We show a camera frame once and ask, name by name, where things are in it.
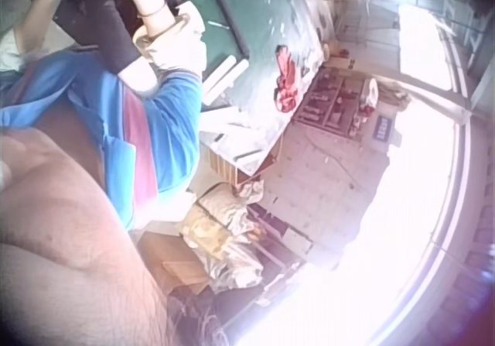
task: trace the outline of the bright window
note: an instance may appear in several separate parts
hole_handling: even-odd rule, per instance
[[[401,72],[451,88],[435,20],[401,7]],[[361,345],[385,322],[418,269],[446,198],[454,122],[413,101],[397,117],[400,148],[338,270],[314,269],[238,346]]]

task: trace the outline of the cardboard box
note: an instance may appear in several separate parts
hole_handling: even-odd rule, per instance
[[[208,286],[203,263],[181,237],[145,232],[137,248],[165,295],[178,287],[197,295]]]

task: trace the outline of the bracelet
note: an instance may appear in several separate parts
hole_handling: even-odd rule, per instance
[[[139,19],[145,19],[145,18],[147,18],[147,17],[151,17],[151,16],[153,16],[153,15],[157,14],[158,12],[160,12],[160,11],[161,11],[162,9],[164,9],[166,6],[167,6],[167,2],[163,2],[163,5],[162,5],[159,9],[157,9],[156,11],[154,11],[153,13],[149,13],[148,15],[138,15],[138,18],[139,18]]]

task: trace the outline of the red stripe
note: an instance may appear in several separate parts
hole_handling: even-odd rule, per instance
[[[124,138],[136,147],[134,206],[139,210],[158,196],[158,185],[145,107],[127,87],[124,87]]]

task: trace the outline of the black sleeve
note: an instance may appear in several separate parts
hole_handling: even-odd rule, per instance
[[[89,26],[93,28],[100,53],[110,72],[120,73],[141,56],[114,0],[86,0],[86,10]]]

